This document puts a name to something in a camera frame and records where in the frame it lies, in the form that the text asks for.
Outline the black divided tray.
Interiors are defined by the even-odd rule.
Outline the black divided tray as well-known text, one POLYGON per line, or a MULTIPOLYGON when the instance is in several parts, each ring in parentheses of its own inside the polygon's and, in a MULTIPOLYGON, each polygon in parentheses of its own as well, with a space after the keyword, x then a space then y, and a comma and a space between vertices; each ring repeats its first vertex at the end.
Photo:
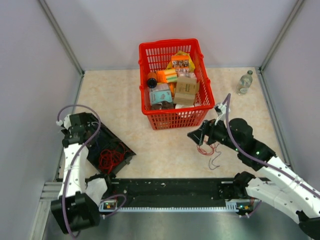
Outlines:
POLYGON ((91 124, 97 135, 86 146, 89 150, 87 160, 96 168, 100 174, 108 174, 115 177, 117 173, 130 163, 136 153, 120 140, 103 123, 93 115, 91 124))

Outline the red plastic basket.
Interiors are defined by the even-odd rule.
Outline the red plastic basket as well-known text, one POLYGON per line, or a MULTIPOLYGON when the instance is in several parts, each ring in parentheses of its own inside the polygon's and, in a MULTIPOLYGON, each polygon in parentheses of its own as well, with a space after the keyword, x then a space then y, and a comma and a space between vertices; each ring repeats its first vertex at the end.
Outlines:
POLYGON ((215 105, 211 89, 211 81, 207 76, 203 54, 199 42, 195 38, 189 39, 167 39, 154 42, 141 43, 139 45, 139 70, 140 70, 140 93, 141 111, 147 116, 154 130, 171 128, 194 127, 199 125, 207 112, 215 105), (177 82, 167 83, 169 85, 174 109, 151 110, 149 87, 147 86, 147 75, 150 72, 166 70, 171 56, 178 51, 188 53, 195 65, 194 73, 199 82, 199 90, 195 97, 195 103, 201 106, 193 108, 175 109, 174 95, 177 82), (191 112, 191 117, 181 118, 178 113, 191 112))

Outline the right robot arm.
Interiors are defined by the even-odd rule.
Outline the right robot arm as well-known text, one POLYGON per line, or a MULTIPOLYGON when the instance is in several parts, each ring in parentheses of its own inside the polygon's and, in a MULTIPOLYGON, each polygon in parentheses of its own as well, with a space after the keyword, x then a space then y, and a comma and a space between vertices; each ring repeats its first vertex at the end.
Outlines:
POLYGON ((291 170, 266 144, 255 139, 253 128, 242 118, 228 124, 205 120, 187 134, 198 146, 216 142, 237 152, 243 164, 263 175, 265 183, 247 172, 234 178, 233 192, 239 198, 253 197, 281 211, 311 239, 320 238, 320 192, 291 170))

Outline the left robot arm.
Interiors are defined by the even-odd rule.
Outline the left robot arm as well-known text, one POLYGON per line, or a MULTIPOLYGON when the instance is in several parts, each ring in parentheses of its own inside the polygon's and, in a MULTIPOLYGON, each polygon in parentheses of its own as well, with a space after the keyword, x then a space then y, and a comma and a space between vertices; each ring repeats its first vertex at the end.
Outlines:
POLYGON ((96 140, 96 129, 90 121, 91 113, 67 115, 57 123, 63 127, 64 171, 61 189, 50 210, 64 234, 98 226, 101 198, 109 198, 114 191, 104 177, 86 180, 89 148, 96 140))

